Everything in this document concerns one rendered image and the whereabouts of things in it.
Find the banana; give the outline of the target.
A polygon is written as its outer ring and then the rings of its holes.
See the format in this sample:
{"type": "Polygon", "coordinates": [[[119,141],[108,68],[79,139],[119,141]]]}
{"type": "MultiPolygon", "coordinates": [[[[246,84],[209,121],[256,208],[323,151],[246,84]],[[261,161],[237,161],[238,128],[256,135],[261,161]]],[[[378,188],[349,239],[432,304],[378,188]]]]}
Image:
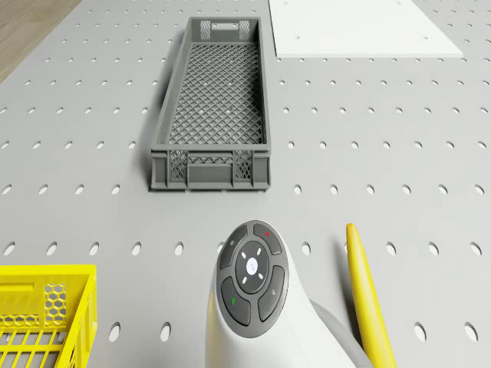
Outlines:
{"type": "Polygon", "coordinates": [[[367,255],[356,226],[346,225],[348,268],[364,352],[374,368],[397,368],[367,255]]]}

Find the dark grey basket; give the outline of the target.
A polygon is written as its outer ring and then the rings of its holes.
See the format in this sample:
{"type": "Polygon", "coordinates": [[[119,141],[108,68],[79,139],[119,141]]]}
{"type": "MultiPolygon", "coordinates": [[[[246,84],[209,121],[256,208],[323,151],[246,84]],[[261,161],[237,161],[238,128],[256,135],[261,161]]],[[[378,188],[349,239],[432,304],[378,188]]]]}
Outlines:
{"type": "Polygon", "coordinates": [[[271,134],[259,17],[187,22],[150,147],[155,190],[266,190],[271,134]]]}

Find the white board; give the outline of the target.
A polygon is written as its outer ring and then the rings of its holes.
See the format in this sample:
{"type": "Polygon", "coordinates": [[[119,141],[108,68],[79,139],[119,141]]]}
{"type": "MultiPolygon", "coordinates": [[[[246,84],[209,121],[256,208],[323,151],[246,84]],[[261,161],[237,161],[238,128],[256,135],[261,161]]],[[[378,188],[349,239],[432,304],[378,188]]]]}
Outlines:
{"type": "Polygon", "coordinates": [[[269,0],[280,58],[461,58],[412,0],[269,0]]]}

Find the yellow basket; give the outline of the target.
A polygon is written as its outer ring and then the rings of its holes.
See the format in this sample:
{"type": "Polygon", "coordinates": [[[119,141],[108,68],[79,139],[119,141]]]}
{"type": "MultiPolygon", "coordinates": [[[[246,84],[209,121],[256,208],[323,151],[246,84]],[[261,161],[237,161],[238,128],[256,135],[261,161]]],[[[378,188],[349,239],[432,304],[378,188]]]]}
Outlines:
{"type": "Polygon", "coordinates": [[[95,265],[0,266],[0,368],[86,368],[96,332],[95,265]]]}

